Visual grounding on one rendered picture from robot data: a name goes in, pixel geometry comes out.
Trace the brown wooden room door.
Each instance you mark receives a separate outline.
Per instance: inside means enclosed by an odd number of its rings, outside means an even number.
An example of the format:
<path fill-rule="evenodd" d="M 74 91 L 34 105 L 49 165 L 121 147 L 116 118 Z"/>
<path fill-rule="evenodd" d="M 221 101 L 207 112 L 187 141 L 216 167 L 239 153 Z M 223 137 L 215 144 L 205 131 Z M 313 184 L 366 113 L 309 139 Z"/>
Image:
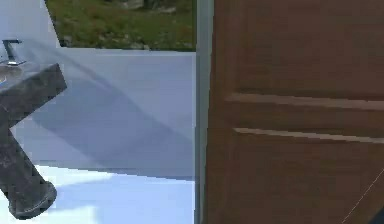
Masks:
<path fill-rule="evenodd" d="M 203 224 L 384 224 L 384 0 L 214 0 Z"/>

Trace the window with garden view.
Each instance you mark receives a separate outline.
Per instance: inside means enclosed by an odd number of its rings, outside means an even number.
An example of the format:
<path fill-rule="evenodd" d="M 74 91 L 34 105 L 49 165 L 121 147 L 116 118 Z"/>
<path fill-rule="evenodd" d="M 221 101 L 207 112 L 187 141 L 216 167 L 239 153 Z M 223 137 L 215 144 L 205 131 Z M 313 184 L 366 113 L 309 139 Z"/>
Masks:
<path fill-rule="evenodd" d="M 196 0 L 45 0 L 70 48 L 192 52 Z"/>

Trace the dark metal faucet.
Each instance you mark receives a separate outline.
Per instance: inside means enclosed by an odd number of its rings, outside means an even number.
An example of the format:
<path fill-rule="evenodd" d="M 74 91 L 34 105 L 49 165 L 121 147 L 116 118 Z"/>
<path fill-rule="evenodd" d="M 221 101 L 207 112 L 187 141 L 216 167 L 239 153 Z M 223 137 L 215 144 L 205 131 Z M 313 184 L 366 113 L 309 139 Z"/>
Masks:
<path fill-rule="evenodd" d="M 4 45 L 5 52 L 7 54 L 7 59 L 5 63 L 9 66 L 19 66 L 25 63 L 25 60 L 20 59 L 15 53 L 12 45 L 13 44 L 21 44 L 22 40 L 19 39 L 5 39 L 2 41 Z"/>

